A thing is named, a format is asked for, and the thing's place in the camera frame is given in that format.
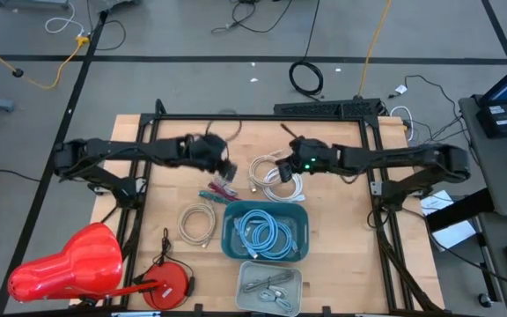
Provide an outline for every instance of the floor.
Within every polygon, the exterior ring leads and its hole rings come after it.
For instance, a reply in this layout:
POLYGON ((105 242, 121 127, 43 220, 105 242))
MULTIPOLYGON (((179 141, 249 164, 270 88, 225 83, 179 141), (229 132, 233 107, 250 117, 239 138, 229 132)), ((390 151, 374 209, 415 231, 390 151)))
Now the floor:
MULTIPOLYGON (((77 10, 75 20, 89 30, 85 0, 70 2, 77 10)), ((94 7, 99 1, 90 2, 94 7)), ((291 87, 288 69, 305 52, 316 3, 293 1, 270 33, 236 29, 214 35, 211 29, 231 23, 234 4, 143 0, 140 5, 122 5, 107 20, 122 22, 127 31, 125 43, 113 51, 97 51, 91 58, 85 58, 86 46, 65 67, 60 84, 51 91, 14 78, 0 64, 0 98, 17 105, 13 113, 0 112, 0 168, 47 180, 51 171, 45 174, 45 166, 56 140, 109 138, 116 115, 151 112, 156 98, 163 100, 169 113, 233 108, 241 114, 271 114, 275 103, 307 101, 291 87)), ((261 0, 248 25, 267 28, 286 4, 261 0)), ((356 95, 384 4, 378 0, 321 1, 308 55, 319 62, 324 75, 325 100, 356 95)), ((0 54, 29 77, 50 82, 60 62, 75 48, 78 28, 68 26, 61 33, 48 34, 44 23, 69 14, 24 5, 0 8, 0 54)), ((96 24, 98 14, 92 11, 91 17, 96 24)), ((111 47, 120 40, 121 29, 110 24, 101 34, 99 47, 111 47)), ((389 109, 406 106, 415 120, 437 130, 453 114, 452 105, 436 87, 410 78, 408 92, 392 100, 386 97, 411 74, 441 84, 454 100, 486 92, 507 73, 507 0, 394 1, 373 57, 363 96, 381 98, 389 109)), ((315 85, 307 70, 298 70, 296 78, 302 86, 315 85)), ((426 129, 416 129, 413 144, 428 138, 426 129)), ((443 136, 459 129, 453 126, 443 136)), ((467 147, 462 134, 445 142, 467 147)), ((466 195, 483 186, 481 173, 473 166, 470 181, 439 188, 466 195)), ((51 254, 86 224, 93 199, 83 184, 58 183, 52 178, 48 187, 38 186, 0 173, 0 289, 11 261, 51 254), (32 236, 25 234, 28 232, 21 236, 24 224, 34 224, 37 215, 32 236)), ((473 241, 462 243, 456 251, 480 260, 473 241)), ((480 271, 450 254, 435 257, 448 309, 506 315, 501 304, 490 309, 477 304, 476 295, 485 291, 480 271)), ((5 297, 0 297, 0 313, 65 306, 60 301, 19 304, 10 299, 5 303, 5 297)))

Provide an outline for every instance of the wooden board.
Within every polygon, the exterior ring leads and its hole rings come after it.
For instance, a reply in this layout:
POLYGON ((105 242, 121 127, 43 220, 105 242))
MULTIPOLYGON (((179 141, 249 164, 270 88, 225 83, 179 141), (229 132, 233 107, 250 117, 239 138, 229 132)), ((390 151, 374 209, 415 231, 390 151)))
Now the wooden board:
MULTIPOLYGON (((117 117, 113 140, 136 139, 138 115, 117 117)), ((290 135, 281 129, 280 122, 244 122, 239 136, 230 142, 231 161, 239 170, 232 187, 243 199, 266 200, 261 191, 253 194, 249 188, 247 170, 253 159, 284 149, 288 155, 290 135)), ((162 121, 158 137, 182 136, 187 133, 204 133, 207 122, 162 121)), ((298 135, 318 138, 328 144, 338 143, 361 146, 359 129, 351 122, 286 122, 298 135)), ((222 137, 230 136, 238 127, 237 122, 215 122, 211 132, 222 137)), ((380 131, 386 149, 406 147, 400 118, 380 118, 380 131)), ((259 176, 272 166, 261 166, 259 176)), ((129 162, 107 161, 105 168, 119 176, 129 173, 129 162)), ((389 170, 392 179, 407 177, 411 168, 389 170)), ((212 175, 191 168, 170 169, 154 166, 144 211, 143 227, 138 246, 135 275, 143 273, 151 265, 152 258, 160 252, 163 228, 169 229, 173 244, 172 257, 190 265, 196 277, 195 292, 178 310, 193 310, 195 303, 202 303, 205 311, 239 311, 234 296, 240 261, 227 258, 220 247, 221 221, 224 206, 216 204, 217 228, 213 240, 206 249, 189 246, 179 236, 177 216, 189 204, 201 203, 197 195, 211 181, 212 175)), ((303 175, 305 207, 310 221, 310 252, 297 263, 284 264, 299 268, 303 274, 302 312, 318 313, 323 306, 331 306, 334 313, 385 313, 385 289, 378 259, 375 232, 366 224, 371 210, 371 197, 367 177, 361 175, 353 185, 344 184, 337 175, 303 175)), ((291 184, 279 185, 276 193, 287 194, 291 184)), ((110 195, 97 197, 92 222, 100 221, 114 205, 110 195)), ((405 207, 421 211, 416 199, 407 199, 405 207)), ((107 221, 114 232, 120 212, 107 221)), ((412 215, 399 213, 400 235, 408 269, 415 280, 439 306, 444 306, 436 267, 423 221, 412 215)), ((206 230, 201 215, 192 216, 187 223, 191 233, 206 230)), ((393 275, 397 284, 398 277, 393 275)), ((397 305, 402 307, 400 290, 397 289, 397 305)), ((142 295, 130 297, 129 309, 150 309, 142 295)))

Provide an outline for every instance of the blue plastic bin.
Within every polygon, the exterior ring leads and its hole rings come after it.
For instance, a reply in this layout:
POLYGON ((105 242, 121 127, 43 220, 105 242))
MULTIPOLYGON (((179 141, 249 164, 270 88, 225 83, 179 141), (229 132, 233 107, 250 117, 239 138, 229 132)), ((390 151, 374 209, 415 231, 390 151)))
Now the blue plastic bin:
MULTIPOLYGON (((268 262, 298 262, 305 258, 308 254, 308 235, 310 229, 308 228, 308 214, 306 210, 296 203, 273 203, 273 202, 256 202, 256 201, 237 201, 229 204, 224 212, 224 221, 222 229, 221 246, 224 254, 232 259, 238 260, 252 260, 252 257, 247 252, 242 244, 242 240, 234 227, 234 219, 242 218, 244 215, 253 209, 265 210, 269 215, 273 216, 276 221, 282 222, 287 225, 291 232, 293 239, 297 242, 298 251, 290 251, 281 260, 275 261, 266 259, 263 255, 259 254, 257 261, 268 262)), ((285 243, 285 237, 280 232, 277 242, 271 251, 280 250, 285 243)))

